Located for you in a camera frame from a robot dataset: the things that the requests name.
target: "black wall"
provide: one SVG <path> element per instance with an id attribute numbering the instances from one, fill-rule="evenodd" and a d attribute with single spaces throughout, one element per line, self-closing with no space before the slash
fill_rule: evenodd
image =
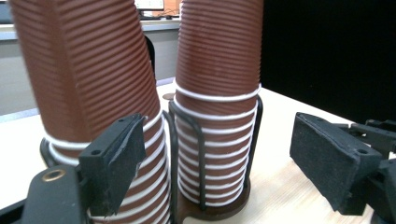
<path id="1" fill-rule="evenodd" d="M 396 120 L 396 0 L 265 0 L 262 85 L 356 122 Z"/>

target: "round wooden base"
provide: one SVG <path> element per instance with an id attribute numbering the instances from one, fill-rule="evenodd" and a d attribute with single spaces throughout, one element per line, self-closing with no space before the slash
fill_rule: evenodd
<path id="1" fill-rule="evenodd" d="M 201 220 L 216 221 L 222 220 L 240 212 L 248 202 L 250 194 L 250 181 L 247 187 L 242 190 L 241 195 L 233 202 L 222 207 L 207 207 L 205 211 L 201 211 L 199 204 L 192 203 L 185 198 L 180 191 L 177 195 L 177 223 L 183 223 L 186 217 L 194 217 Z"/>

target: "white table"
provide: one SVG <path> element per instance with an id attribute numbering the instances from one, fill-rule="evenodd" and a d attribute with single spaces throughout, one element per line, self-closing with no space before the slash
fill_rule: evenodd
<path id="1" fill-rule="evenodd" d="M 167 101 L 162 96 L 174 91 L 172 84 L 158 87 L 164 110 Z M 263 116 L 250 175 L 250 197 L 240 213 L 219 223 L 370 223 L 370 207 L 362 217 L 334 212 L 289 155 L 296 112 L 335 123 L 351 121 L 265 89 L 260 97 Z M 39 116 L 0 123 L 0 208 L 24 199 L 33 176 L 46 169 L 39 155 L 42 137 Z M 184 223 L 205 222 L 188 217 Z"/>

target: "black wire holder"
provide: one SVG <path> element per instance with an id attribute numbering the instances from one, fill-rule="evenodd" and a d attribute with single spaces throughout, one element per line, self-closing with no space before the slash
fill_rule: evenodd
<path id="1" fill-rule="evenodd" d="M 250 151 L 248 155 L 248 162 L 247 162 L 247 170 L 245 173 L 244 179 L 244 189 L 249 187 L 249 176 L 251 171 L 251 166 L 253 164 L 254 153 L 257 145 L 257 140 L 259 136 L 260 126 L 262 122 L 262 99 L 260 96 L 257 96 L 257 114 L 256 120 L 254 123 L 253 135 L 252 140 L 250 143 Z M 166 117 L 168 124 L 169 124 L 169 133 L 171 136 L 171 223 L 177 223 L 179 220 L 184 219 L 184 217 L 180 217 L 177 211 L 177 195 L 178 195 L 178 188 L 177 188 L 177 169 L 178 169 L 178 138 L 177 138 L 177 128 L 175 124 L 175 115 L 177 115 L 178 119 L 182 119 L 187 122 L 192 129 L 195 131 L 198 139 L 198 158 L 199 158 L 199 191 L 200 191 L 200 202 L 199 208 L 202 212 L 206 210 L 205 198 L 205 136 L 202 132 L 201 126 L 198 122 L 187 113 L 183 112 L 180 108 L 177 107 L 175 102 L 169 102 L 169 115 L 166 112 L 163 112 L 164 116 Z"/>

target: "gray countertop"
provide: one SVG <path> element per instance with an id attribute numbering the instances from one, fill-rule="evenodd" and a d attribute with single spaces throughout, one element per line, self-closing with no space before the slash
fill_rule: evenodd
<path id="1" fill-rule="evenodd" d="M 172 19 L 170 21 L 141 21 L 141 24 L 144 32 L 176 30 L 180 26 L 180 19 Z M 15 32 L 14 25 L 0 25 L 0 41 L 16 39 L 18 39 L 18 36 Z"/>

